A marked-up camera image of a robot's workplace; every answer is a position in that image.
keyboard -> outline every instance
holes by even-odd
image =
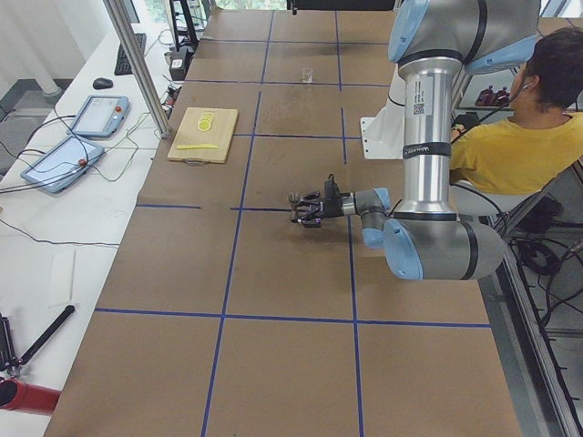
[[[146,34],[135,34],[136,40],[138,41],[139,49],[142,52],[142,55],[146,52]],[[129,64],[128,55],[126,55],[126,51],[124,47],[119,45],[118,49],[118,61],[116,62],[116,69],[113,72],[116,76],[124,76],[124,75],[131,75],[131,65]]]

cutting board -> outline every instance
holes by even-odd
[[[168,159],[224,164],[229,154],[230,140],[238,114],[237,109],[187,108],[172,142]]]

white desk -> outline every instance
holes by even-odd
[[[147,50],[160,32],[158,28],[136,27],[135,30],[148,34]],[[118,36],[112,31],[56,105],[57,113],[67,116],[74,115],[88,95],[127,96],[131,105],[128,116],[115,136],[108,141],[100,141],[105,148],[116,145],[126,130],[137,123],[140,114],[148,111],[135,77],[113,75],[118,44]],[[169,76],[163,56],[166,51],[167,48],[157,42],[146,57],[160,96],[169,84],[163,77]],[[99,76],[110,77],[114,87],[94,90],[93,80]],[[55,113],[51,113],[47,119],[54,116]],[[154,122],[148,116],[140,129],[131,135],[131,139],[139,145],[139,150],[117,182],[108,182],[94,169],[90,169],[71,188],[58,195],[50,195],[40,189],[2,194],[0,205],[4,211],[0,218],[39,239],[119,243],[158,146],[159,137],[155,130]],[[28,147],[49,150],[65,135],[65,126],[55,122],[42,128]],[[125,141],[115,149],[110,149],[97,162],[97,167],[108,178],[115,178],[128,163],[135,148],[134,144]],[[38,155],[23,155],[22,158],[33,162]],[[0,183],[0,189],[24,185],[20,172],[25,167],[26,164],[16,161]],[[48,295],[49,280],[54,256],[60,251],[71,250],[75,251],[71,303],[75,305],[76,311],[22,368],[23,381],[59,390],[65,384],[117,249],[40,244],[0,223],[0,259],[3,261],[0,266],[3,282],[0,311],[10,320],[18,356],[22,356],[65,307],[51,305],[54,300],[51,301]],[[118,365],[123,365],[123,362],[112,362],[104,371],[115,371]],[[2,435],[41,436],[48,421],[46,416],[0,411]]]

person's neck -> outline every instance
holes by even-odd
[[[550,129],[564,125],[570,117],[563,114],[560,107],[551,107],[546,112],[537,107],[517,107],[508,119],[524,129]]]

black mouse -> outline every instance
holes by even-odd
[[[98,77],[93,81],[93,88],[94,89],[106,89],[111,88],[113,86],[113,80],[108,79],[106,77]]]

